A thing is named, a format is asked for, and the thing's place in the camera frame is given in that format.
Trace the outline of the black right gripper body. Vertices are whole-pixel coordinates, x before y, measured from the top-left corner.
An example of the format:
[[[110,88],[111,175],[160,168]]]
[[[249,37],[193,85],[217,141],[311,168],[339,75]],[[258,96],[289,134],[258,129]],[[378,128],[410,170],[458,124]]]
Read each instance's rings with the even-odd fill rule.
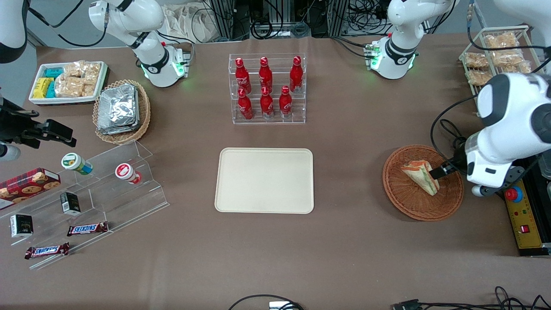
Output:
[[[1,142],[39,149],[39,139],[43,136],[41,131],[43,124],[33,119],[39,116],[39,113],[26,111],[5,98],[1,99],[0,108]]]

